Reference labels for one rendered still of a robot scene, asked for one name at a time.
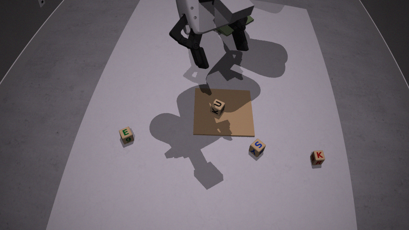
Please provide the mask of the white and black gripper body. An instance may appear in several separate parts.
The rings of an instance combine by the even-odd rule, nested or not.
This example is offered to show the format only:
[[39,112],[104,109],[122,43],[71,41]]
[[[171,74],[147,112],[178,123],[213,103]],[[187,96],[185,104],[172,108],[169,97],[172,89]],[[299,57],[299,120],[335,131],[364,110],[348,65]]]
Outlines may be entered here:
[[229,25],[223,15],[211,2],[200,3],[198,0],[176,0],[179,17],[186,15],[190,28],[197,35]]

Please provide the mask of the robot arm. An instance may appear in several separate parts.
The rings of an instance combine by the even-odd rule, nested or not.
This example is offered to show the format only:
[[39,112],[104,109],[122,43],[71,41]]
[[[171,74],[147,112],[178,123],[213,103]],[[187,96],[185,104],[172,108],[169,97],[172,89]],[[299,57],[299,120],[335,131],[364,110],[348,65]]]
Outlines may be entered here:
[[254,4],[250,0],[198,0],[200,3],[212,1],[213,6],[229,22],[251,15]]

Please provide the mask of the wooden letter block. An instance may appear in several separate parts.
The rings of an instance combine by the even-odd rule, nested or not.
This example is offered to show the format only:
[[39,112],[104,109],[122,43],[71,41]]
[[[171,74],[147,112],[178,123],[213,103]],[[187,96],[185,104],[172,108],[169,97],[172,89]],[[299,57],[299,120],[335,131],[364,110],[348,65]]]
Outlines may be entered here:
[[256,139],[249,148],[249,151],[256,157],[258,157],[265,149],[266,145],[261,140]]
[[216,99],[211,105],[210,112],[217,116],[220,116],[221,113],[224,111],[224,108],[225,108],[225,103]]
[[323,150],[314,150],[311,155],[312,165],[321,165],[325,160]]
[[133,134],[129,127],[119,130],[119,133],[124,144],[134,141]]

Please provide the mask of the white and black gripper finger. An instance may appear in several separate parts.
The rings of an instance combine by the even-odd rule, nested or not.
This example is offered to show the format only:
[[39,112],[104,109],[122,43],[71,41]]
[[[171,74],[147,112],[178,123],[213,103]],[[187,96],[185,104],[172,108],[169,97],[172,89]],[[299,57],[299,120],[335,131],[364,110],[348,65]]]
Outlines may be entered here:
[[236,45],[237,50],[239,51],[248,51],[247,39],[244,34],[244,30],[246,29],[246,22],[247,17],[237,20],[234,23],[229,24],[234,31],[232,32],[232,36],[234,39],[234,43]]
[[175,41],[178,41],[180,45],[190,49],[193,60],[199,68],[207,69],[209,67],[205,52],[203,48],[200,48],[200,41],[202,34],[195,34],[193,29],[190,29],[189,37],[185,38],[181,31],[188,23],[186,15],[184,14],[180,20],[176,23],[173,29],[169,32],[170,37]]

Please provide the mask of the tan flat square mat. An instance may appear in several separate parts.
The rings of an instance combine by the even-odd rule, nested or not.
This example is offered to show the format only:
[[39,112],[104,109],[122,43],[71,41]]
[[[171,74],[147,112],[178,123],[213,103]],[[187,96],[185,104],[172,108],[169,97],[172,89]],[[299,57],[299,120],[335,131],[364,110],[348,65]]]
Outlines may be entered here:
[[[220,116],[210,112],[216,99],[225,103]],[[193,134],[254,137],[250,91],[195,88]]]

